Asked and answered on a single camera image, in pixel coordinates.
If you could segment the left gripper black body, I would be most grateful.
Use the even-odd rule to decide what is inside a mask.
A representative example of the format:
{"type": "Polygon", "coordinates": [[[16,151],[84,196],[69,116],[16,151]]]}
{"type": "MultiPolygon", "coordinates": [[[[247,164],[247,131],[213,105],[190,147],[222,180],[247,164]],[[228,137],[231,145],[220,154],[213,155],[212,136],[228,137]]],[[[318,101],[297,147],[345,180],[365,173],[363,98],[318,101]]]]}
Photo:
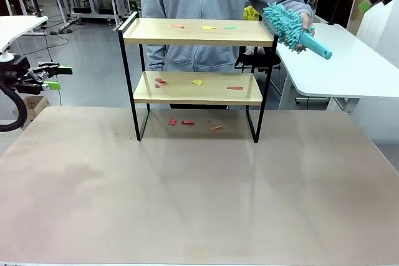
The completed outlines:
{"type": "Polygon", "coordinates": [[[0,82],[19,93],[39,95],[42,92],[40,70],[33,69],[26,56],[15,56],[0,62],[0,82]]]}

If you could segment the teal microfiber duster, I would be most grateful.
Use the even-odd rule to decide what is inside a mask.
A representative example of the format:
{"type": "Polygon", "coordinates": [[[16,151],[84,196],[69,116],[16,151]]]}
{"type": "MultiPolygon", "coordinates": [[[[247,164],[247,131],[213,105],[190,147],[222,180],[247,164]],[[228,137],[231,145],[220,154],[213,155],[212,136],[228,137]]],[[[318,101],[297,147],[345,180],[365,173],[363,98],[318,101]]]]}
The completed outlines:
{"type": "Polygon", "coordinates": [[[278,42],[291,51],[298,52],[297,46],[301,45],[326,60],[331,58],[332,51],[314,38],[314,26],[304,30],[299,13],[287,10],[282,4],[274,2],[268,3],[263,9],[262,19],[266,29],[271,34],[276,33],[279,36],[278,42]]]}

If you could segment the person's right forearm grey sleeve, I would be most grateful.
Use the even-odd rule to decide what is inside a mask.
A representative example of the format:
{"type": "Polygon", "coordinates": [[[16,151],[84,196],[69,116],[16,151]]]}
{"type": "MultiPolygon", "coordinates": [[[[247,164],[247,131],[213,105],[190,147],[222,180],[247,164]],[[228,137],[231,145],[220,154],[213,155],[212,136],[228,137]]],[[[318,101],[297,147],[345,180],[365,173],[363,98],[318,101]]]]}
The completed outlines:
{"type": "Polygon", "coordinates": [[[165,45],[147,45],[148,66],[150,70],[164,71],[166,60],[165,45]]]}

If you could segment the person's left forearm grey sleeve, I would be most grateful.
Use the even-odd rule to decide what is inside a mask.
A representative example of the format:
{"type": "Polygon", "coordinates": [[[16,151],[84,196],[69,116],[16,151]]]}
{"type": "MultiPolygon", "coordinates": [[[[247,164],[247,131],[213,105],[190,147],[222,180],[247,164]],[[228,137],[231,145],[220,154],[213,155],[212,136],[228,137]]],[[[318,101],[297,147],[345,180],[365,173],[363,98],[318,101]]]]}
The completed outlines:
{"type": "Polygon", "coordinates": [[[292,10],[298,13],[304,22],[312,23],[313,12],[308,4],[303,0],[274,0],[276,3],[281,4],[287,10],[292,10]]]}

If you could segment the person's left hand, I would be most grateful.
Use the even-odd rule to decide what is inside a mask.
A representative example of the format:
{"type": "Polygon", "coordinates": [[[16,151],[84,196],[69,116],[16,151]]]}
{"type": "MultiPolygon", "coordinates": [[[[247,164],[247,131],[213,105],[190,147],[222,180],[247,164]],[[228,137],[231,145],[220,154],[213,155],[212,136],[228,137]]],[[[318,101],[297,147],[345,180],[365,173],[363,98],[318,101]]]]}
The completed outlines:
{"type": "MultiPolygon", "coordinates": [[[[302,20],[302,28],[304,31],[306,32],[310,32],[312,34],[312,36],[315,35],[315,31],[312,29],[310,29],[310,27],[312,26],[312,19],[310,18],[310,16],[308,15],[308,13],[306,12],[302,12],[300,13],[300,17],[302,20]]],[[[297,45],[297,52],[300,53],[303,50],[305,50],[305,47],[301,44],[297,45]]]]}

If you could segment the cardboard box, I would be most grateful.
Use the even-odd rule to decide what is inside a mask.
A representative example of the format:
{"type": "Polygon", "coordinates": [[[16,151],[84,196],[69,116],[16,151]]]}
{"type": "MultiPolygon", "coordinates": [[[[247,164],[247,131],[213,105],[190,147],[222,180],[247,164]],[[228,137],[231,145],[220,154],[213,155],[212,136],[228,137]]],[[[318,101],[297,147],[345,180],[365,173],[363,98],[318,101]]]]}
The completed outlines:
{"type": "Polygon", "coordinates": [[[48,99],[41,95],[31,95],[22,99],[27,110],[27,121],[34,120],[45,108],[50,106],[48,99]]]}

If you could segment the black monitor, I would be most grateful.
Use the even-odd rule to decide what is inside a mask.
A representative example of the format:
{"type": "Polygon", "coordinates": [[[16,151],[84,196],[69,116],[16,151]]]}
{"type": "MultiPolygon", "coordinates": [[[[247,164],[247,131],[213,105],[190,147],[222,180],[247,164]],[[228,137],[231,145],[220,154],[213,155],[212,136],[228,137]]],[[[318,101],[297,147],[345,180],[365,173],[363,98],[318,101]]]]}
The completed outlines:
{"type": "MultiPolygon", "coordinates": [[[[340,0],[338,3],[337,11],[334,17],[334,23],[339,24],[346,28],[349,23],[350,14],[352,12],[354,0],[340,0]]],[[[325,20],[330,21],[337,0],[318,0],[315,15],[325,20]]]]}

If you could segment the white side table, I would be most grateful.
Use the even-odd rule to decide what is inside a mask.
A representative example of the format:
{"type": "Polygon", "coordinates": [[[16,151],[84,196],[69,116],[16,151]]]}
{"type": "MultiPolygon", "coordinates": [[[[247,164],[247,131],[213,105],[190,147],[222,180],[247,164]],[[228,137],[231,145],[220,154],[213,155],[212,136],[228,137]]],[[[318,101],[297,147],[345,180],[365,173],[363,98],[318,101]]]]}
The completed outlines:
{"type": "Polygon", "coordinates": [[[18,37],[47,20],[47,16],[0,16],[0,54],[18,37]]]}

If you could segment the large white table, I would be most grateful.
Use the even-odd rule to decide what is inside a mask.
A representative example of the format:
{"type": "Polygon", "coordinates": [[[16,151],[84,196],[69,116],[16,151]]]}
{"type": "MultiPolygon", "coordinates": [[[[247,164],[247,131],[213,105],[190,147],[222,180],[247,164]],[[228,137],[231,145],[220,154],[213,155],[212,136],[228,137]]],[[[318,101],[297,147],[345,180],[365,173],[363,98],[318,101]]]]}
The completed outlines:
{"type": "Polygon", "coordinates": [[[287,72],[280,110],[291,87],[304,97],[329,98],[352,113],[362,98],[399,99],[399,69],[342,26],[316,23],[315,37],[332,51],[329,60],[311,50],[297,54],[283,44],[277,53],[287,72]]]}

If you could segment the yellow bag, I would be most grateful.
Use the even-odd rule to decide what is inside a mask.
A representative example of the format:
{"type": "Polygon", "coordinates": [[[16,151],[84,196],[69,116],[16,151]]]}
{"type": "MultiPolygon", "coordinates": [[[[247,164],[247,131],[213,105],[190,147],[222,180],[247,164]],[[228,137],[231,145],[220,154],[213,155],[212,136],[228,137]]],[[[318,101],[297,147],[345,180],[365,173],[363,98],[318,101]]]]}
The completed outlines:
{"type": "Polygon", "coordinates": [[[259,13],[252,6],[247,6],[244,8],[243,19],[245,21],[258,21],[259,13]]]}

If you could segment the black office chair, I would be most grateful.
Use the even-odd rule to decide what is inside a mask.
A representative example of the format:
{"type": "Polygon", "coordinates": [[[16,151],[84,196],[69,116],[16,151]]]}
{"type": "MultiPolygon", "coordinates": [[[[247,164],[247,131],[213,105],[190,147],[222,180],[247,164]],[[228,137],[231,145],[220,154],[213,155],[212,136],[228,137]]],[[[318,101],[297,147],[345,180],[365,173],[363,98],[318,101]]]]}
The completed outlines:
{"type": "Polygon", "coordinates": [[[255,47],[242,46],[239,48],[239,56],[236,60],[234,68],[237,69],[238,65],[242,65],[242,69],[252,68],[258,69],[260,72],[267,72],[268,65],[271,64],[273,66],[277,65],[279,68],[279,64],[281,63],[280,57],[272,52],[272,50],[268,47],[258,47],[257,54],[254,54],[255,47]]]}

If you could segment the black frame wooden two-tier shelf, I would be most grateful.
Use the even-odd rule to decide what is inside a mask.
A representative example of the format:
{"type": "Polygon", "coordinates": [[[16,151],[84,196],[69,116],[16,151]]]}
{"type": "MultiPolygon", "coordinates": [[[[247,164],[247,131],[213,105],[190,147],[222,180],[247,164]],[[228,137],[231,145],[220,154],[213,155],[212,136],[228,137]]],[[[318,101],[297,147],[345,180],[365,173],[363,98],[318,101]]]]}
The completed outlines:
{"type": "Polygon", "coordinates": [[[262,119],[266,106],[268,86],[259,89],[254,73],[221,74],[194,72],[147,71],[143,52],[144,45],[211,45],[211,46],[253,46],[268,47],[276,52],[279,36],[271,34],[265,27],[263,19],[258,21],[234,20],[201,20],[201,19],[157,19],[142,18],[134,12],[117,29],[118,40],[123,60],[123,68],[130,99],[133,124],[137,140],[143,138],[148,117],[138,121],[136,105],[144,104],[149,110],[152,104],[175,105],[227,105],[244,106],[249,112],[251,106],[260,108],[257,124],[252,122],[247,114],[249,128],[253,141],[257,143],[261,134],[262,119]],[[173,27],[182,24],[184,29],[173,27]],[[213,26],[216,29],[204,31],[203,26],[213,26]],[[234,30],[224,27],[235,26],[234,30]],[[128,65],[127,44],[138,45],[142,74],[137,87],[132,86],[128,65]],[[162,78],[166,83],[158,83],[156,78],[162,78]],[[202,85],[195,85],[194,80],[202,80],[202,85]],[[244,90],[228,90],[226,87],[239,86],[244,90]]]}

